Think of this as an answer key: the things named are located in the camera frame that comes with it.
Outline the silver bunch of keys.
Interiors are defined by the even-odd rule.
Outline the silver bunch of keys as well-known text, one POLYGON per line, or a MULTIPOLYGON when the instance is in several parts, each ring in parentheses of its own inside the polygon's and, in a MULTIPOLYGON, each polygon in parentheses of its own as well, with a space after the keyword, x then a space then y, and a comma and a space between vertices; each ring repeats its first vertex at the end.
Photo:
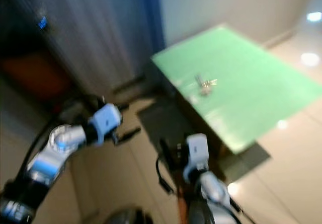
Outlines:
POLYGON ((218 79, 208 80, 201 74, 195 76, 196 82, 199 86, 199 93, 203 97, 208 97, 212 93, 212 88, 218 83, 218 79))

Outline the dark robot torso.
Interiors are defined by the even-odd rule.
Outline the dark robot torso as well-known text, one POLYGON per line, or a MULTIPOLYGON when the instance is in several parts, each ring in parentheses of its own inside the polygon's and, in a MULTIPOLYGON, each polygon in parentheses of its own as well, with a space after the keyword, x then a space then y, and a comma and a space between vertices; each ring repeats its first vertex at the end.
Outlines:
POLYGON ((103 224, 154 224, 142 208, 124 208, 108 215, 103 224))

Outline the grey curtain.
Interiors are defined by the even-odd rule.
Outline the grey curtain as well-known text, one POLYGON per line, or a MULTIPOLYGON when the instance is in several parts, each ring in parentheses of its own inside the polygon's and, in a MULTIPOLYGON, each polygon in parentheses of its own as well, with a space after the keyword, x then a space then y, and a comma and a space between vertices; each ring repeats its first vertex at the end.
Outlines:
POLYGON ((143 94, 152 54, 143 0, 34 0, 74 79, 113 98, 143 94))

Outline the brown wooden table base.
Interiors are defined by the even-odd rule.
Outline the brown wooden table base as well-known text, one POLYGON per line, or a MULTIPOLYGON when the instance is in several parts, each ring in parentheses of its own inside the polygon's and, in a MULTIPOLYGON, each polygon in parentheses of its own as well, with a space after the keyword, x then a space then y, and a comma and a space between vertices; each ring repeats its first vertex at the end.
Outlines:
POLYGON ((193 133, 202 133, 207 137, 209 153, 213 155, 214 158, 223 158, 232 155, 232 152, 230 152, 218 134, 214 132, 207 121, 205 121, 205 119, 195 110, 187 98, 184 97, 177 89, 174 91, 174 99, 177 103, 177 107, 186 120, 189 121, 193 129, 193 133))

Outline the brown wooden cabinet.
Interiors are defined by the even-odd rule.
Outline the brown wooden cabinet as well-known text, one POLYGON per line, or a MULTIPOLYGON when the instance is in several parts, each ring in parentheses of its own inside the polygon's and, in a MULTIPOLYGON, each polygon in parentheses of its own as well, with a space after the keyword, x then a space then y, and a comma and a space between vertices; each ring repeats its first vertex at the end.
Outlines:
POLYGON ((53 101, 73 88, 73 81, 48 51, 1 58, 1 72, 41 102, 53 101))

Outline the green table cover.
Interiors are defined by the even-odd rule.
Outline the green table cover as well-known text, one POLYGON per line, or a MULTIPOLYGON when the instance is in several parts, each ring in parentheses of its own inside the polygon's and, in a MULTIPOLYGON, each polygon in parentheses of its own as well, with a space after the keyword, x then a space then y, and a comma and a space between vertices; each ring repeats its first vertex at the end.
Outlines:
POLYGON ((322 84, 232 29, 202 31, 152 56, 233 154, 322 97, 322 84), (208 97, 195 76, 218 79, 208 97))

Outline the blue curtain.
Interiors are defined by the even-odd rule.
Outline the blue curtain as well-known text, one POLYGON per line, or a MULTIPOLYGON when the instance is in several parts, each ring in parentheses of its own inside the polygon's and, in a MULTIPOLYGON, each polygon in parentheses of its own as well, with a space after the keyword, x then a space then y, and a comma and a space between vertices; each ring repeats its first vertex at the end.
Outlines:
POLYGON ((143 0, 151 33, 152 51, 159 53, 166 48, 163 29, 163 11, 161 0, 143 0))

